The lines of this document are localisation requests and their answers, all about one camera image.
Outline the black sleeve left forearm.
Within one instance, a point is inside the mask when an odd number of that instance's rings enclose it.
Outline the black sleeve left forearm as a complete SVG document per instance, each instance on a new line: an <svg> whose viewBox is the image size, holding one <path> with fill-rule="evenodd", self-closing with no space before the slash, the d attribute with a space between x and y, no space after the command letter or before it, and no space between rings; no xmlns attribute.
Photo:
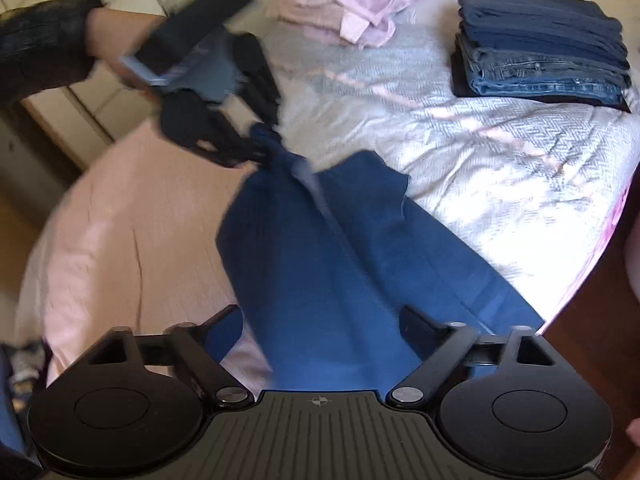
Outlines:
<svg viewBox="0 0 640 480"><path fill-rule="evenodd" d="M90 13L102 0L49 0L1 14L0 98L11 105L88 78Z"/></svg>

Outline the person left hand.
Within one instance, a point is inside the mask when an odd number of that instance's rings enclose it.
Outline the person left hand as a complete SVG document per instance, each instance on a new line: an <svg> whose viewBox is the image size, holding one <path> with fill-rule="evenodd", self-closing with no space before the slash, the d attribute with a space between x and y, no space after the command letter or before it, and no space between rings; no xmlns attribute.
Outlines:
<svg viewBox="0 0 640 480"><path fill-rule="evenodd" d="M122 59L136 52L166 20L164 16L119 11L107 8L89 13L86 25L87 52L106 66L125 84L139 90L148 86L139 79Z"/></svg>

